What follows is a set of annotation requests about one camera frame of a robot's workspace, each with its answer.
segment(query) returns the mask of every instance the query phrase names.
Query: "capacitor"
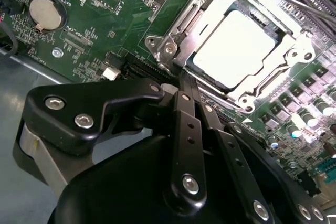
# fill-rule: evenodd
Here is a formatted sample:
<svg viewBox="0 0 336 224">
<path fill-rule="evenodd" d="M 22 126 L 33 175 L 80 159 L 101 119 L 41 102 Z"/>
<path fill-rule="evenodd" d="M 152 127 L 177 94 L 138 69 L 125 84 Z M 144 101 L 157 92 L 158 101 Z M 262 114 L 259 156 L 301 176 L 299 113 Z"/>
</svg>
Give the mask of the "capacitor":
<svg viewBox="0 0 336 224">
<path fill-rule="evenodd" d="M 277 149 L 279 147 L 279 144 L 275 136 L 269 136 L 267 138 L 267 142 L 269 147 L 271 147 L 272 149 Z"/>
<path fill-rule="evenodd" d="M 336 91 L 331 92 L 329 96 L 331 97 L 332 100 L 336 102 Z"/>
<path fill-rule="evenodd" d="M 330 143 L 325 143 L 323 145 L 325 151 L 331 156 L 332 158 L 336 158 L 336 150 Z"/>
<path fill-rule="evenodd" d="M 308 127 L 315 127 L 319 123 L 319 121 L 309 113 L 303 114 L 301 118 Z"/>
<path fill-rule="evenodd" d="M 326 102 L 319 102 L 316 104 L 316 108 L 325 116 L 331 116 L 333 114 L 333 108 L 330 107 Z"/>
<path fill-rule="evenodd" d="M 295 124 L 290 124 L 287 127 L 287 131 L 293 138 L 299 138 L 302 135 L 302 131 L 299 128 L 297 128 Z"/>
</svg>

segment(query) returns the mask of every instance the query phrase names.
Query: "black pivot arm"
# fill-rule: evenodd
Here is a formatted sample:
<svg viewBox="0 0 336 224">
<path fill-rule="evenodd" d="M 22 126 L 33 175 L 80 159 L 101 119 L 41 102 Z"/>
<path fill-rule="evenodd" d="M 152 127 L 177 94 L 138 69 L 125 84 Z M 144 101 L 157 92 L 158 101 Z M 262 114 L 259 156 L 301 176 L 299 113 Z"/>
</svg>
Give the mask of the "black pivot arm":
<svg viewBox="0 0 336 224">
<path fill-rule="evenodd" d="M 149 79 L 33 89 L 13 155 L 59 196 L 55 224 L 328 223 L 258 144 L 201 102 L 196 80 Z M 96 144 L 153 129 L 94 165 Z"/>
</svg>

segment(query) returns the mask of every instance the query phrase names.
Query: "screw hole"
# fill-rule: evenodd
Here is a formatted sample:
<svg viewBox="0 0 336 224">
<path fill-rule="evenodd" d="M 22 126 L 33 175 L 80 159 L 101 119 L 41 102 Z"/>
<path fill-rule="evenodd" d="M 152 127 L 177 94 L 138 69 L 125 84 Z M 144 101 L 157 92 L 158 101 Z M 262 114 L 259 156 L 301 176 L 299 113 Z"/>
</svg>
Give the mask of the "screw hole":
<svg viewBox="0 0 336 224">
<path fill-rule="evenodd" d="M 248 106 L 246 107 L 245 109 L 246 112 L 252 112 L 253 111 L 253 108 L 251 106 Z"/>
<path fill-rule="evenodd" d="M 305 60 L 310 60 L 313 57 L 313 54 L 309 52 L 309 53 L 305 54 L 304 56 L 305 56 L 304 57 Z"/>
<path fill-rule="evenodd" d="M 237 163 L 240 167 L 243 167 L 243 164 L 242 164 L 242 162 L 241 162 L 239 159 L 236 159 L 236 163 Z"/>
<path fill-rule="evenodd" d="M 190 143 L 190 144 L 195 144 L 195 141 L 191 138 L 191 137 L 188 137 L 188 142 Z"/>
</svg>

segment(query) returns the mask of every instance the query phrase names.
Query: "screw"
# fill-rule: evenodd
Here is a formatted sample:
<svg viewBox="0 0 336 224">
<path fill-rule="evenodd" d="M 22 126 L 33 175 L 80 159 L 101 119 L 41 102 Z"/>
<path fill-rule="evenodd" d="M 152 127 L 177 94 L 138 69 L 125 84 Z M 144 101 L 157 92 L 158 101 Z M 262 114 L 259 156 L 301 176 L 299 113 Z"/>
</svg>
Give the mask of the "screw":
<svg viewBox="0 0 336 224">
<path fill-rule="evenodd" d="M 190 101 L 190 98 L 187 95 L 183 94 L 182 97 L 183 97 L 184 100 Z"/>
<path fill-rule="evenodd" d="M 150 46 L 151 48 L 153 48 L 153 47 L 156 46 L 156 42 L 155 42 L 154 39 L 149 39 L 149 40 L 148 40 L 148 44 L 149 44 L 149 46 Z"/>
<path fill-rule="evenodd" d="M 243 131 L 241 130 L 241 128 L 239 128 L 237 125 L 234 125 L 233 128 L 235 129 L 236 132 L 238 133 L 242 133 Z"/>
<path fill-rule="evenodd" d="M 55 58 L 62 58 L 63 55 L 64 55 L 64 52 L 62 51 L 62 49 L 58 47 L 53 48 L 52 56 L 54 56 Z"/>
<path fill-rule="evenodd" d="M 206 109 L 208 112 L 212 112 L 212 111 L 213 111 L 213 109 L 212 109 L 209 105 L 206 105 L 206 106 L 205 106 L 205 109 Z"/>
<path fill-rule="evenodd" d="M 259 201 L 255 200 L 253 202 L 253 208 L 261 219 L 263 219 L 264 221 L 267 221 L 269 219 L 268 211 Z"/>
<path fill-rule="evenodd" d="M 324 220 L 323 215 L 316 207 L 311 207 L 311 210 L 313 210 L 313 213 L 317 218 L 319 218 L 320 220 Z"/>
<path fill-rule="evenodd" d="M 310 213 L 308 212 L 308 210 L 307 210 L 303 205 L 298 205 L 298 208 L 299 208 L 299 210 L 300 210 L 300 213 L 301 213 L 307 220 L 311 220 Z"/>
<path fill-rule="evenodd" d="M 65 103 L 60 98 L 50 97 L 46 100 L 45 105 L 51 110 L 61 110 L 64 108 Z"/>
<path fill-rule="evenodd" d="M 75 123 L 78 127 L 83 129 L 89 129 L 93 127 L 94 121 L 93 118 L 86 114 L 80 114 L 76 116 Z"/>
<path fill-rule="evenodd" d="M 167 43 L 164 48 L 165 52 L 169 55 L 174 55 L 177 51 L 177 48 L 173 43 Z"/>
<path fill-rule="evenodd" d="M 199 192 L 199 185 L 192 176 L 184 176 L 182 180 L 183 187 L 188 193 L 195 195 Z"/>
<path fill-rule="evenodd" d="M 157 86 L 151 85 L 151 89 L 155 92 L 159 92 L 159 88 Z"/>
</svg>

